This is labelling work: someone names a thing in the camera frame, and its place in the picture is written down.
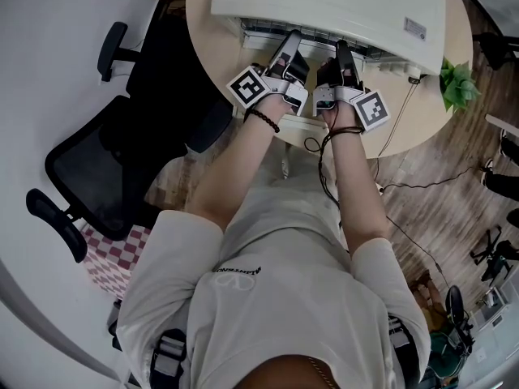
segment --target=wooden floor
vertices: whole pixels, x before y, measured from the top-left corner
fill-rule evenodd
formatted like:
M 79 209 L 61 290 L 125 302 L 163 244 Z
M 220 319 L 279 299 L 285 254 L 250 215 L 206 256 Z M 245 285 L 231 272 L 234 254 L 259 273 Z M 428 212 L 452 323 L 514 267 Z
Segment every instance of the wooden floor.
M 463 1 L 473 34 L 491 31 L 477 7 L 470 0 Z M 486 229 L 500 224 L 502 238 L 519 246 L 519 229 L 506 221 L 506 215 L 519 203 L 482 187 L 477 170 L 486 158 L 494 157 L 497 173 L 519 176 L 519 168 L 498 154 L 499 130 L 484 120 L 484 115 L 491 113 L 519 126 L 519 68 L 506 65 L 493 71 L 478 45 L 474 45 L 473 77 L 482 95 L 422 145 L 380 159 L 377 177 L 382 186 L 392 182 L 423 185 L 474 167 L 454 182 L 426 190 L 388 188 L 383 195 L 388 216 L 436 258 L 449 284 L 461 288 L 467 310 L 472 310 L 487 290 L 487 285 L 479 280 L 486 264 L 476 267 L 469 257 L 472 249 L 483 250 Z M 183 160 L 169 163 L 148 193 L 148 201 L 163 208 L 183 209 L 206 167 L 238 127 L 233 123 L 204 154 L 190 153 Z M 375 175 L 376 160 L 371 160 L 371 169 Z M 446 292 L 447 286 L 431 258 L 394 227 L 391 241 L 408 280 L 428 268 L 440 291 Z

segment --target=green leaves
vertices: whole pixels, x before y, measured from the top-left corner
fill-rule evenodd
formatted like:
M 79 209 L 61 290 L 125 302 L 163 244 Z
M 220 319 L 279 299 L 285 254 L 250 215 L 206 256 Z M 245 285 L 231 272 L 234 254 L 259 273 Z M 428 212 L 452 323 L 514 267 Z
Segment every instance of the green leaves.
M 440 91 L 444 98 L 445 110 L 452 106 L 455 113 L 458 109 L 466 109 L 467 101 L 481 95 L 474 80 L 470 77 L 469 63 L 454 66 L 444 58 L 440 72 Z

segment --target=hand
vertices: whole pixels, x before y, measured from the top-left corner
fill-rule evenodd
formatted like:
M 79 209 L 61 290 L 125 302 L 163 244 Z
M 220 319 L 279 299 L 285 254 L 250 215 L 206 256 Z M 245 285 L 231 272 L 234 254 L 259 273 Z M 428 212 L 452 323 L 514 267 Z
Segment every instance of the hand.
M 285 102 L 283 95 L 271 94 L 261 100 L 255 109 L 277 124 L 283 118 L 283 115 L 291 110 L 291 107 L 292 105 Z
M 351 76 L 350 70 L 344 71 L 344 76 Z M 332 109 L 328 109 L 322 112 L 324 122 L 328 125 L 329 130 L 343 128 L 345 126 L 356 126 L 355 121 L 355 109 L 350 104 L 346 104 L 344 101 L 339 100 L 336 102 Z

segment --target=black cable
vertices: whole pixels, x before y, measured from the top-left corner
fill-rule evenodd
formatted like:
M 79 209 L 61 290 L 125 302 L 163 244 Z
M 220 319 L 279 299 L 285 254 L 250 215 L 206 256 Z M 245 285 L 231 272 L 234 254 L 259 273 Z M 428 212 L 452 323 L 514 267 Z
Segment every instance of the black cable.
M 377 158 L 376 158 L 375 183 L 376 183 L 376 179 L 377 179 L 377 177 L 379 176 L 379 170 L 380 170 L 380 158 L 377 157 Z
M 380 150 L 380 153 L 377 157 L 380 157 L 380 155 L 386 151 L 386 148 L 388 148 L 389 144 L 391 143 L 392 137 L 395 135 L 395 131 L 397 130 L 398 124 L 400 123 L 400 119 L 402 118 L 402 115 L 405 111 L 405 107 L 407 107 L 407 104 L 409 104 L 409 101 L 411 100 L 411 97 L 414 94 L 414 91 L 416 91 L 417 84 L 411 84 L 411 87 L 409 88 L 409 91 L 407 92 L 407 95 L 404 98 L 404 102 L 402 103 L 402 107 L 400 108 L 400 112 L 398 113 L 397 119 L 395 120 L 395 123 L 392 126 L 391 132 L 389 133 L 388 140 L 386 141 L 386 144 L 382 147 Z
M 447 182 L 451 182 L 452 180 L 456 180 L 457 178 L 459 178 L 460 176 L 463 176 L 463 174 L 467 173 L 471 169 L 474 169 L 473 165 L 471 165 L 468 169 L 462 171 L 461 173 L 457 174 L 454 177 L 446 178 L 445 180 L 442 180 L 441 182 L 432 182 L 432 183 L 429 183 L 428 185 L 425 185 L 425 186 L 422 186 L 422 185 L 414 185 L 413 186 L 413 185 L 408 185 L 407 183 L 400 183 L 400 184 L 390 183 L 387 186 L 380 187 L 380 193 L 384 193 L 385 190 L 388 187 L 409 187 L 410 189 L 426 189 L 426 188 L 431 187 L 431 186 L 439 186 L 441 184 L 444 184 L 444 183 L 447 183 Z
M 336 116 L 335 116 L 335 120 L 333 121 L 332 128 L 335 126 L 335 121 L 337 120 L 337 115 L 338 114 L 339 113 L 337 113 Z M 324 154 L 324 149 L 326 148 L 326 144 L 328 144 L 328 142 L 333 137 L 335 137 L 336 135 L 339 135 L 339 134 L 360 134 L 363 131 L 364 131 L 364 129 L 362 127 L 360 127 L 360 126 L 347 126 L 347 127 L 344 127 L 344 128 L 338 128 L 337 130 L 330 130 L 330 132 L 327 133 L 326 136 L 323 138 L 323 142 L 321 144 L 319 144 L 319 141 L 317 141 L 313 137 L 308 137 L 304 141 L 304 146 L 305 146 L 305 148 L 309 152 L 320 152 L 319 164 L 317 165 L 317 168 L 319 170 L 319 180 L 321 182 L 321 186 L 323 187 L 324 193 L 336 204 L 336 206 L 337 206 L 337 208 L 339 210 L 341 210 L 341 205 L 339 204 L 339 201 L 337 199 L 335 199 L 335 197 L 333 197 L 332 192 L 328 188 L 328 181 L 326 179 L 326 176 L 324 176 L 324 174 L 323 174 L 323 154 Z M 315 143 L 319 146 L 319 148 L 314 149 L 314 150 L 308 148 L 307 141 L 309 139 L 314 140 Z
M 432 254 L 426 250 L 424 250 L 412 237 L 410 237 L 404 229 L 402 229 L 400 226 L 398 226 L 389 216 L 386 216 L 388 218 L 388 220 L 394 224 L 399 230 L 400 232 L 402 232 L 406 237 L 407 239 L 409 239 L 411 242 L 413 242 L 420 250 L 422 250 L 425 254 L 429 255 L 429 258 L 431 258 L 433 260 L 433 262 L 435 263 L 436 265 L 436 269 L 438 270 L 438 272 L 441 274 L 441 276 L 444 278 L 444 281 L 445 281 L 445 284 L 447 285 L 447 288 L 450 289 L 450 285 L 448 284 L 447 282 L 447 279 L 445 278 L 445 275 L 444 275 L 444 272 L 442 271 L 441 269 L 441 266 L 436 262 L 436 259 L 434 256 L 432 256 Z

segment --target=sticker label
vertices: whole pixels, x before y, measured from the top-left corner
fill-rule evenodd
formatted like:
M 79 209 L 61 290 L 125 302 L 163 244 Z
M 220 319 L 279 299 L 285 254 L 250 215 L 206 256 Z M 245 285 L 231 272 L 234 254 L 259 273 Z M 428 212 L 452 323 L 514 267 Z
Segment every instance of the sticker label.
M 424 41 L 427 36 L 427 28 L 422 26 L 420 23 L 416 23 L 409 17 L 405 18 L 404 30 L 409 32 L 411 35 L 416 36 L 421 41 Z

